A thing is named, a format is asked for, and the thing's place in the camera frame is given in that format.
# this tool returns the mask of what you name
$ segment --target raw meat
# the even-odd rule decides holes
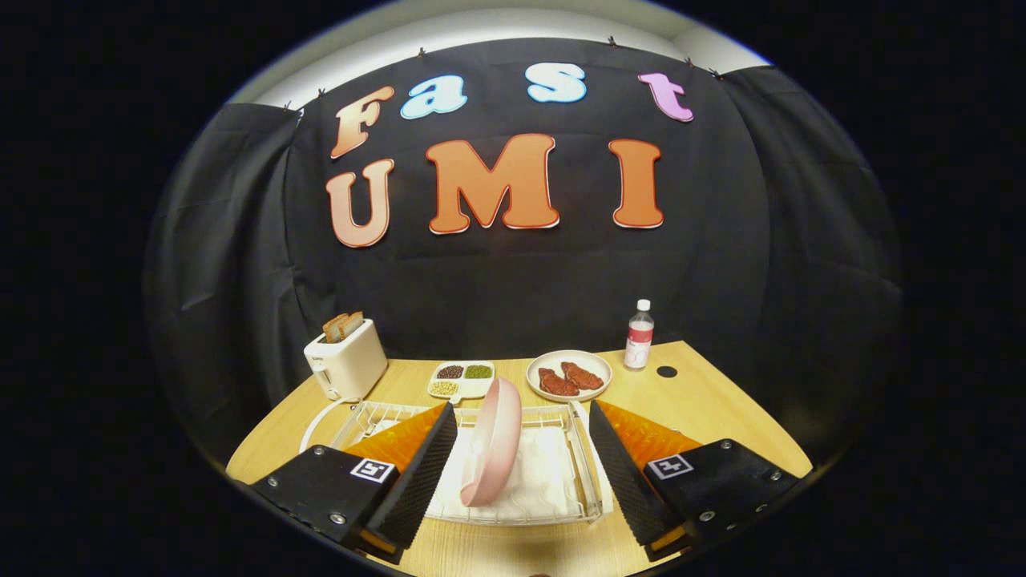
[[[576,396],[579,392],[577,385],[561,379],[552,369],[539,369],[538,378],[541,381],[539,386],[543,391],[560,396]]]
[[[562,368],[563,374],[566,375],[566,380],[574,383],[574,386],[579,389],[595,390],[605,384],[594,374],[581,369],[573,362],[563,362]]]

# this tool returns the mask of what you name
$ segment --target dish rack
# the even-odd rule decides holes
[[[362,401],[353,406],[329,447],[345,451],[427,409]],[[464,506],[460,487],[479,410],[453,412],[457,440],[426,517],[472,525],[538,526],[594,523],[613,510],[613,491],[591,447],[588,414],[579,402],[523,408],[516,461],[503,492],[488,505]]]

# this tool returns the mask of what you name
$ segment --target power cord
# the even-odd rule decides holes
[[[358,396],[351,396],[349,398],[340,398],[339,400],[336,400],[330,405],[328,405],[327,407],[325,407],[324,409],[322,409],[321,412],[318,413],[316,417],[314,417],[314,420],[310,421],[310,426],[307,427],[307,432],[303,435],[303,440],[300,441],[300,454],[303,454],[303,452],[307,450],[307,445],[310,444],[310,436],[314,434],[314,429],[317,428],[317,425],[321,422],[321,419],[323,419],[325,415],[327,415],[332,409],[342,405],[343,402],[359,402],[360,400],[361,399]]]

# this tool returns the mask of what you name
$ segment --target orange letter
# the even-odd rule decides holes
[[[656,207],[655,145],[630,139],[609,143],[609,150],[620,159],[620,208],[613,222],[625,228],[656,228],[663,224],[663,213]]]
[[[356,175],[346,172],[324,185],[331,202],[331,228],[334,236],[346,246],[370,246],[385,236],[388,230],[388,174],[395,162],[390,158],[367,164],[363,178],[370,185],[370,220],[363,226],[353,222],[351,187]]]
[[[509,228],[559,224],[559,213],[549,202],[549,151],[555,147],[556,140],[548,134],[517,134],[490,170],[467,141],[429,148],[425,155],[438,171],[438,216],[431,220],[431,232],[452,234],[470,228],[470,219],[460,209],[460,194],[478,224],[490,227],[507,190],[510,207],[503,223]]]
[[[336,114],[339,119],[339,140],[336,142],[334,148],[331,149],[332,159],[339,158],[366,142],[367,133],[360,129],[360,123],[373,126],[374,122],[378,121],[378,113],[382,110],[382,106],[376,101],[387,101],[394,93],[395,90],[392,89],[392,86],[378,88]]]

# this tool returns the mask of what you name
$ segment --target plastic bottle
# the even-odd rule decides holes
[[[656,321],[648,316],[652,303],[647,299],[638,301],[638,312],[627,324],[627,349],[624,351],[624,366],[630,371],[640,371],[648,362],[648,349]]]

